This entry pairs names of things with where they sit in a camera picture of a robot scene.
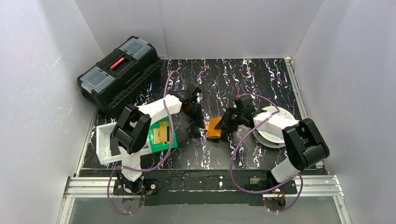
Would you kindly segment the orange leather card holder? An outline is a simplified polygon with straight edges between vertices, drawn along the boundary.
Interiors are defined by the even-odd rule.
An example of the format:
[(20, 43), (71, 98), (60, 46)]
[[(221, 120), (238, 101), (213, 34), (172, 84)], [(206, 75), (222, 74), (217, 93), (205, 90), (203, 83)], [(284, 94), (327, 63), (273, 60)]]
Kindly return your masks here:
[(221, 117), (210, 119), (209, 125), (206, 126), (206, 137), (209, 140), (219, 139), (221, 137), (221, 129), (215, 129), (216, 125), (221, 121)]

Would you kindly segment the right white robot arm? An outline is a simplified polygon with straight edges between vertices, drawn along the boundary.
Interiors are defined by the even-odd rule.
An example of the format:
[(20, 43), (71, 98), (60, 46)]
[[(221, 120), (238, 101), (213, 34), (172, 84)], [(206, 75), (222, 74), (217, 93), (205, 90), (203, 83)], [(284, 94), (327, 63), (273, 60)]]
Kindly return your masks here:
[(251, 131), (272, 134), (285, 144), (288, 156), (267, 172), (267, 188), (278, 185), (329, 157), (330, 150), (312, 119), (285, 119), (279, 116), (279, 108), (273, 112), (255, 109), (247, 94), (235, 98), (234, 104), (226, 109), (219, 120), (211, 121), (211, 129), (236, 131), (238, 126), (244, 125)]

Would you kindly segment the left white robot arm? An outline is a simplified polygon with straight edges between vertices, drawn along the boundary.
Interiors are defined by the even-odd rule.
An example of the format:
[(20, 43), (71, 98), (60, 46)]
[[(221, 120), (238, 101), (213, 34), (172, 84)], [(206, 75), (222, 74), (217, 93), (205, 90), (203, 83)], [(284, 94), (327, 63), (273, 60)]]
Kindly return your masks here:
[(130, 188), (137, 186), (143, 170), (140, 166), (141, 153), (147, 142), (150, 127), (173, 114), (184, 113), (190, 126), (204, 128), (202, 91), (198, 87), (178, 90), (153, 103), (134, 106), (127, 105), (118, 118), (112, 137), (118, 141), (121, 153), (121, 173), (118, 180)]

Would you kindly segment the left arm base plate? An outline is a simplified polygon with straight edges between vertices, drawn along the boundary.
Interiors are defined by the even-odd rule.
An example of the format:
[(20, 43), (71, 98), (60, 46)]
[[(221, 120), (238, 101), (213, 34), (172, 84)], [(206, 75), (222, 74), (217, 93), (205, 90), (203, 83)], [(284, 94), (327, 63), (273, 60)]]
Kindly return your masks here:
[(159, 181), (157, 179), (141, 179), (135, 182), (125, 180), (115, 180), (114, 186), (110, 189), (113, 190), (113, 195), (126, 196), (126, 195), (157, 195)]

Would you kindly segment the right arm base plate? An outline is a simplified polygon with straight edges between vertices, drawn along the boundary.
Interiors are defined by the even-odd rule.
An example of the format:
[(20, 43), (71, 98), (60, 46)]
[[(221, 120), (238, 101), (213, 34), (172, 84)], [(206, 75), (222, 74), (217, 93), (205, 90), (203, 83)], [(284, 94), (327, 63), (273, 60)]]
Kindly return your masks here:
[[(277, 183), (272, 183), (271, 181), (267, 181), (266, 178), (250, 178), (248, 184), (245, 186), (246, 189), (251, 191), (262, 191), (267, 190), (276, 186)], [(296, 194), (298, 193), (299, 188), (294, 180), (291, 180), (279, 188), (276, 188), (272, 191), (266, 192), (266, 194)]]

